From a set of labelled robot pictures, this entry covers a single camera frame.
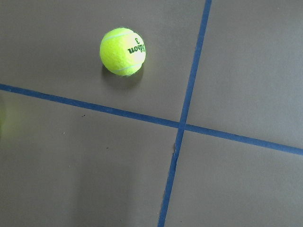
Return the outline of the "yellow Wilson tennis ball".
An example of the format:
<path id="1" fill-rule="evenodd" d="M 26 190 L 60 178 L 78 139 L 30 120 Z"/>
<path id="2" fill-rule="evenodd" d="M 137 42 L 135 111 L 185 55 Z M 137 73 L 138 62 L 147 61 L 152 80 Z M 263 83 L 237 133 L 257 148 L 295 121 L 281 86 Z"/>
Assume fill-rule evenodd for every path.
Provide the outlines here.
<path id="1" fill-rule="evenodd" d="M 104 35 L 99 55 L 110 72 L 118 76 L 131 76 L 142 67 L 146 48 L 139 34 L 129 28 L 119 27 Z"/>

